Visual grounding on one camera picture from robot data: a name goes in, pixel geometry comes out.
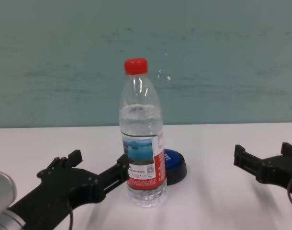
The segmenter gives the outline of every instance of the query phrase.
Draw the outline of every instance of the painted wall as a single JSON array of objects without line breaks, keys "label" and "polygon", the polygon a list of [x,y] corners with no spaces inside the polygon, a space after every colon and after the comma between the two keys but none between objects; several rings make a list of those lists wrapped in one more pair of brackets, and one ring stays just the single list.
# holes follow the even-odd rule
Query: painted wall
[{"label": "painted wall", "polygon": [[118,124],[132,57],[165,124],[292,121],[292,0],[0,0],[0,127]]}]

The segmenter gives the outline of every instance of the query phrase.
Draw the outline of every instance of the label image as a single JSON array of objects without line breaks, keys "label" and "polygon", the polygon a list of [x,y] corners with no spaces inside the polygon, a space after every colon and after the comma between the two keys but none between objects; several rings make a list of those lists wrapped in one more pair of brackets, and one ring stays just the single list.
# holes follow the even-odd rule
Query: label image
[{"label": "label image", "polygon": [[123,134],[124,152],[129,158],[129,181],[133,189],[154,189],[165,181],[163,135],[131,137]]}]

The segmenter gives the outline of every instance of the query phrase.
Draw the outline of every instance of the table surface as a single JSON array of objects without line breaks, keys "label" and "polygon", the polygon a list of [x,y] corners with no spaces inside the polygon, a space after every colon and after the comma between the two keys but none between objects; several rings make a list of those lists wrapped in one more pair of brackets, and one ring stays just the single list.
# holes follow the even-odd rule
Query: table surface
[{"label": "table surface", "polygon": [[[282,142],[292,144],[292,123],[164,126],[164,138],[165,148],[182,153],[188,174],[168,186],[162,205],[134,206],[123,184],[103,202],[75,209],[75,230],[292,230],[286,190],[233,166],[235,144],[260,158],[278,155]],[[123,153],[119,128],[0,129],[0,171],[15,181],[18,200],[39,185],[36,174],[54,157],[75,149],[80,168],[101,173]],[[69,217],[56,229],[68,225]]]}]

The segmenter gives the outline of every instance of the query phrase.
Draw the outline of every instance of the red label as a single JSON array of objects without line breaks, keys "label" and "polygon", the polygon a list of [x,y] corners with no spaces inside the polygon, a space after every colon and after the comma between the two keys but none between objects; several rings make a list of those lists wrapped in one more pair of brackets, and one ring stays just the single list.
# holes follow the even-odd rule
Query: red label
[{"label": "red label", "polygon": [[140,189],[140,190],[150,190],[159,187],[165,181],[165,159],[164,159],[164,150],[154,156],[154,165],[155,165],[155,172],[156,177],[152,179],[134,179],[130,178],[128,184],[133,189]]}]

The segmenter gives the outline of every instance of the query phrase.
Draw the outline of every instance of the qr code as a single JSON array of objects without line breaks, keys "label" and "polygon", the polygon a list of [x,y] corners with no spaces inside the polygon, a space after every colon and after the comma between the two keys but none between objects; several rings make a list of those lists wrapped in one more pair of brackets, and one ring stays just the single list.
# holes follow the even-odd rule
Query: qr code
[{"label": "qr code", "polygon": [[154,166],[153,165],[147,166],[147,173],[153,173],[153,172],[154,172]]}]

